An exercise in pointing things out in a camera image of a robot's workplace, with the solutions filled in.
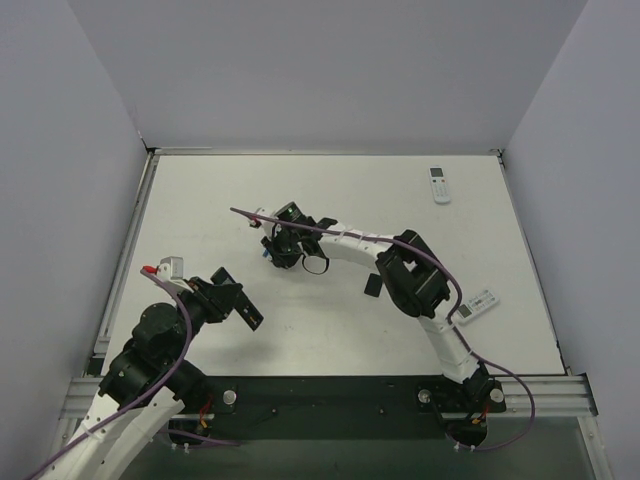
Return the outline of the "black remote control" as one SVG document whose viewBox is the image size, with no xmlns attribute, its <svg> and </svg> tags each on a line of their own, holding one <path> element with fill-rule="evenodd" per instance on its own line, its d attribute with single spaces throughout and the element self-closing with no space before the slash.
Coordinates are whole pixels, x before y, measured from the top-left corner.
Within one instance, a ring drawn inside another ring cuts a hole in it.
<svg viewBox="0 0 640 480">
<path fill-rule="evenodd" d="M 240 292 L 236 297 L 234 310 L 240 315 L 252 331 L 256 331 L 264 321 L 262 313 L 244 292 Z"/>
</svg>

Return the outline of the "black battery cover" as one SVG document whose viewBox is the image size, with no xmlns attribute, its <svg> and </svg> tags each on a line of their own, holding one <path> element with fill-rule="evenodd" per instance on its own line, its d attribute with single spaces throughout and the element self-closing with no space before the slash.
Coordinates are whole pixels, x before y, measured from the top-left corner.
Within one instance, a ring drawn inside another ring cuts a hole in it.
<svg viewBox="0 0 640 480">
<path fill-rule="evenodd" d="M 370 273 L 364 288 L 364 294 L 373 298 L 378 298 L 383 287 L 382 278 L 375 273 Z"/>
</svg>

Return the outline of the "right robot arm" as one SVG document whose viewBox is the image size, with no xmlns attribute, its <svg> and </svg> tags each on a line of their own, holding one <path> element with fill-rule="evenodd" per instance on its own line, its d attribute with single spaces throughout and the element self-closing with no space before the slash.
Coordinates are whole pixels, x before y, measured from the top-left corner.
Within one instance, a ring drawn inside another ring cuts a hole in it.
<svg viewBox="0 0 640 480">
<path fill-rule="evenodd" d="M 453 315 L 438 312 L 441 304 L 451 300 L 455 282 L 415 231 L 396 236 L 366 233 L 333 218 L 316 221 L 294 202 L 272 212 L 259 208 L 255 214 L 253 226 L 264 230 L 261 244 L 275 267 L 289 269 L 317 258 L 326 265 L 341 260 L 370 269 L 380 277 L 396 308 L 421 324 L 446 379 L 473 401 L 487 398 L 496 388 Z"/>
</svg>

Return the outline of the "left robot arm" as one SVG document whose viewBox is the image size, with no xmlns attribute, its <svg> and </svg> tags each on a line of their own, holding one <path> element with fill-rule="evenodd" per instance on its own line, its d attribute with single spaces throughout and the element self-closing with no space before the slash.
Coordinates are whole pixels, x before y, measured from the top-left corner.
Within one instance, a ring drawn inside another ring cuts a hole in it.
<svg viewBox="0 0 640 480">
<path fill-rule="evenodd" d="M 44 479 L 118 479 L 173 415 L 207 416 L 220 396 L 186 353 L 203 325 L 221 323 L 240 308 L 241 284 L 225 268 L 209 281 L 184 280 L 167 262 L 142 273 L 175 302 L 143 311 L 79 428 L 42 472 Z"/>
</svg>

